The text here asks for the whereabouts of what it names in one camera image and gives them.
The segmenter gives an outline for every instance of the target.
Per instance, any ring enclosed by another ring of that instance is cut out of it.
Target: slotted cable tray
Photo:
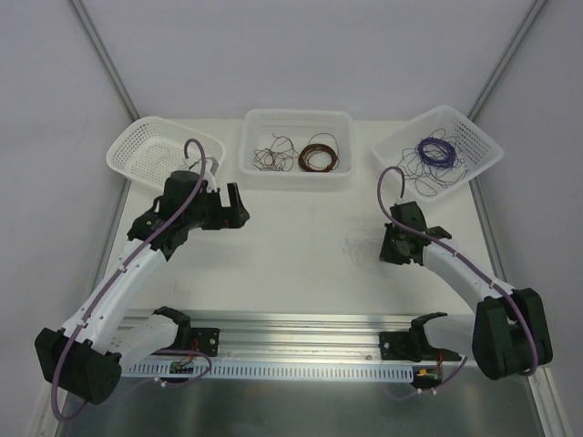
[[[188,378],[207,368],[206,362],[192,363],[185,368],[191,374],[170,373],[173,360],[143,360],[123,373],[126,377]],[[320,364],[288,362],[213,362],[212,371],[205,378],[227,380],[277,381],[369,381],[412,382],[413,367],[390,364]]]

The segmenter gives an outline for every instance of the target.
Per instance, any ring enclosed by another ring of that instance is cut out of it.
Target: brown wire coil
[[[326,167],[316,167],[310,162],[316,155],[320,155],[321,153],[325,153],[330,157],[330,164]],[[339,162],[338,155],[334,149],[325,144],[310,144],[298,156],[298,166],[303,171],[310,173],[329,173],[338,167]]]

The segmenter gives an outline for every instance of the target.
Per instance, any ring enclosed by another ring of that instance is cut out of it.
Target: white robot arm
[[[408,335],[385,333],[394,356],[420,361],[439,350],[454,351],[476,359],[480,370],[493,380],[528,373],[552,360],[542,299],[535,291],[516,290],[488,277],[458,251],[447,231],[426,226],[416,202],[394,205],[391,214],[381,206],[392,223],[385,225],[380,260],[425,266],[445,280],[475,314],[437,312],[413,320]]]
[[[189,349],[190,317],[167,307],[122,338],[114,335],[148,276],[169,261],[190,230],[238,229],[250,218],[237,184],[228,184],[230,205],[221,205],[220,191],[206,167],[193,164],[189,171],[173,172],[163,195],[134,221],[122,254],[89,299],[60,330],[44,328],[38,334],[36,353],[54,391],[58,385],[99,404],[115,390],[123,370],[159,349]]]

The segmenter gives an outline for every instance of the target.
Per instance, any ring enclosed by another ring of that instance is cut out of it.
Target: white plastic bin
[[[225,147],[218,139],[160,117],[133,122],[109,148],[106,161],[126,178],[162,191],[170,173],[188,168],[184,144],[190,138],[196,138],[207,158],[217,159],[220,168]],[[189,155],[199,158],[199,149],[190,146]]]
[[[266,171],[255,167],[255,151],[269,148],[274,136],[288,137],[298,153],[312,143],[322,143],[338,153],[338,167],[329,173],[302,171],[297,159],[290,171]],[[354,172],[353,120],[337,111],[254,109],[247,113],[240,140],[239,168],[241,185],[246,188],[282,190],[335,190],[345,188]]]
[[[445,131],[445,137],[455,137],[457,155],[463,163],[452,173],[451,180],[456,180],[456,175],[465,175],[448,187],[433,184],[435,194],[431,196],[422,194],[415,187],[414,181],[405,184],[406,191],[416,200],[423,202],[435,202],[443,196],[452,193],[466,182],[492,167],[502,159],[504,151],[486,132],[472,123],[469,118],[456,111],[452,107],[441,105],[414,118],[404,127],[391,136],[373,144],[373,154],[378,160],[380,168],[398,165],[403,158],[404,150],[416,147],[423,138],[431,136],[438,129]],[[394,178],[400,180],[397,172],[392,172]],[[422,182],[432,184],[428,178]]]

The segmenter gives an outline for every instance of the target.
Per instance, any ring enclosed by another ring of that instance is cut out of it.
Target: cable
[[[271,133],[275,138],[271,146],[266,148],[257,148],[253,151],[255,158],[253,158],[253,166],[261,171],[290,171],[293,168],[293,160],[298,157],[298,152],[293,146],[293,142],[284,136],[277,137]],[[284,150],[278,150],[285,143],[290,143],[290,147]]]
[[[189,378],[188,381],[184,381],[184,382],[169,382],[169,381],[163,381],[161,383],[162,387],[169,387],[171,389],[177,389],[179,387],[184,387],[185,385],[192,385],[198,381],[200,381],[205,375],[207,375],[211,370],[212,370],[212,361],[210,360],[209,356],[205,353],[202,352],[198,352],[195,351],[193,353],[194,356],[196,357],[201,357],[204,358],[207,363],[209,364],[209,367],[207,367],[204,371],[202,371],[201,373],[199,373],[197,376],[194,376],[192,378]],[[149,382],[158,382],[160,381],[160,377],[156,377],[156,378],[147,378],[146,380],[140,381],[138,382],[136,385],[134,385],[133,387],[131,387],[130,389],[128,389],[125,393],[117,396],[116,399],[111,400],[111,401],[105,401],[103,403],[101,403],[99,406],[109,406],[109,405],[114,405],[120,401],[123,401],[124,399],[126,399],[131,393],[133,393],[135,390],[137,390],[138,388],[140,388],[142,385],[146,385]]]
[[[96,295],[96,297],[93,299],[93,301],[87,307],[87,311],[85,311],[85,314],[83,314],[83,316],[81,317],[81,321],[83,321],[84,323],[87,322],[89,317],[91,317],[91,313],[93,312],[93,310],[96,308],[98,303],[103,299],[103,297],[106,295],[107,291],[116,282],[116,280],[119,278],[119,276],[121,276],[121,274],[127,269],[128,265],[131,263],[131,261],[133,261],[134,258],[143,249],[145,249],[146,246],[149,245],[149,243],[152,242],[153,239],[155,239],[158,235],[160,235],[162,232],[164,232],[172,223],[174,223],[174,221],[180,216],[180,214],[182,214],[185,211],[185,209],[189,206],[190,202],[192,202],[192,200],[194,200],[194,198],[197,196],[197,194],[199,194],[200,188],[202,187],[202,182],[204,180],[202,175],[204,175],[204,172],[206,170],[206,156],[205,156],[204,149],[202,148],[202,145],[200,144],[200,142],[195,138],[191,138],[184,145],[184,156],[186,157],[186,159],[188,159],[188,157],[189,157],[187,148],[191,142],[196,143],[196,145],[200,151],[200,159],[202,160],[201,169],[200,169],[201,176],[197,180],[197,183],[195,184],[194,188],[192,189],[192,192],[189,194],[189,196],[184,201],[184,203],[180,206],[180,208],[178,208],[176,210],[176,212],[174,214],[172,214],[172,216],[162,226],[160,226],[158,229],[156,229],[156,231],[154,233],[152,233],[152,235],[150,235],[147,239],[145,239],[132,253],[129,254],[129,256],[126,258],[126,260],[122,262],[120,267],[122,267],[123,269],[116,270],[116,272],[111,276],[111,278],[109,278],[109,280],[106,282],[106,284],[103,286],[103,288],[99,291],[99,293]],[[61,372],[63,371],[63,365],[65,364],[65,358],[68,355],[68,353],[71,351],[71,348],[73,347],[73,344],[75,343],[75,340],[78,337],[79,333],[81,332],[82,328],[83,327],[81,325],[77,325],[77,327],[75,328],[75,330],[71,334],[71,337],[69,337],[69,340],[66,342],[65,348],[61,352],[61,355],[58,358],[58,361],[56,362],[55,373],[53,375],[53,382],[52,382],[52,386],[51,386],[51,408],[53,410],[53,414],[55,415],[56,419],[60,422],[73,421],[76,417],[78,417],[79,414],[81,414],[81,412],[83,412],[83,410],[88,405],[88,402],[85,401],[81,405],[81,407],[79,407],[79,409],[75,413],[73,413],[73,415],[66,417],[59,410],[58,401],[57,401],[58,380],[61,377]]]
[[[384,213],[384,215],[389,220],[391,220],[391,222],[397,228],[405,230],[405,231],[407,231],[411,234],[414,234],[418,237],[428,239],[432,243],[435,243],[437,246],[447,250],[454,257],[457,257],[458,259],[460,259],[464,264],[466,264],[466,266],[470,270],[472,270],[478,276],[478,278],[480,278],[486,284],[489,284],[494,290],[496,290],[498,293],[500,293],[502,295],[502,297],[506,300],[506,302],[508,303],[508,305],[510,306],[512,311],[516,314],[518,324],[520,325],[520,327],[522,328],[522,330],[525,333],[525,336],[527,337],[528,346],[529,346],[530,352],[532,354],[532,362],[531,362],[530,370],[528,370],[522,374],[524,376],[534,375],[535,372],[537,371],[537,367],[538,367],[537,345],[535,344],[535,340],[533,339],[532,332],[530,332],[530,329],[528,328],[527,321],[525,320],[524,316],[520,312],[520,309],[518,308],[516,303],[513,301],[512,297],[510,297],[510,295],[502,287],[500,287],[498,284],[496,284],[495,281],[493,281],[491,278],[489,278],[472,261],[470,261],[467,257],[465,257],[464,255],[459,253],[457,250],[455,250],[454,248],[452,248],[448,244],[444,243],[441,239],[436,239],[435,237],[427,235],[424,232],[421,232],[421,231],[413,229],[413,228],[409,228],[408,226],[404,225],[400,221],[397,221],[395,218],[393,218],[391,216],[389,211],[384,206],[383,196],[382,196],[384,176],[391,170],[397,171],[401,175],[401,198],[403,198],[403,194],[404,194],[405,176],[404,176],[403,170],[400,167],[395,167],[395,166],[391,166],[391,167],[388,167],[385,170],[383,170],[383,172],[381,173],[381,176],[379,177],[378,184],[376,186],[376,198],[378,200],[379,207],[381,208],[381,211]]]
[[[460,363],[459,366],[457,366],[457,369],[455,369],[453,371],[453,373],[451,375],[449,375],[447,378],[445,378],[445,380],[439,384],[437,387],[434,387],[433,389],[417,389],[415,391],[412,391],[408,394],[406,394],[405,396],[395,396],[394,394],[392,394],[388,388],[386,386],[383,386],[384,389],[384,393],[391,399],[393,399],[394,401],[407,401],[411,398],[413,398],[414,396],[416,396],[417,394],[422,394],[422,393],[426,393],[426,392],[431,392],[433,394],[437,394],[437,389],[443,389],[445,388],[447,385],[449,385],[451,383],[451,381],[453,381],[457,375],[460,374],[460,372],[462,371],[462,369],[465,367],[465,364],[467,363],[467,357],[464,357],[464,359],[462,360],[462,362]]]
[[[446,137],[441,128],[417,146],[405,148],[397,167],[403,170],[406,180],[414,182],[417,193],[431,198],[465,178],[468,170],[460,153],[457,137]]]
[[[440,349],[439,350],[439,361],[437,362],[437,365],[431,369],[429,369],[430,371],[439,371],[439,374],[442,374],[442,364],[444,363],[444,350]]]
[[[321,153],[325,153],[330,157],[330,163],[326,167],[316,167],[310,162],[311,159]],[[334,152],[330,146],[326,146],[325,144],[310,144],[302,150],[298,157],[298,166],[303,171],[309,173],[329,173],[336,169],[338,163],[339,160],[336,152]]]
[[[186,358],[183,358],[182,360],[180,360],[179,367],[186,366],[187,364],[191,364],[192,360],[194,359],[194,356],[195,356],[194,352],[196,352],[199,349],[199,341],[198,340],[194,340],[190,345],[191,345],[191,349],[190,349],[189,355]]]

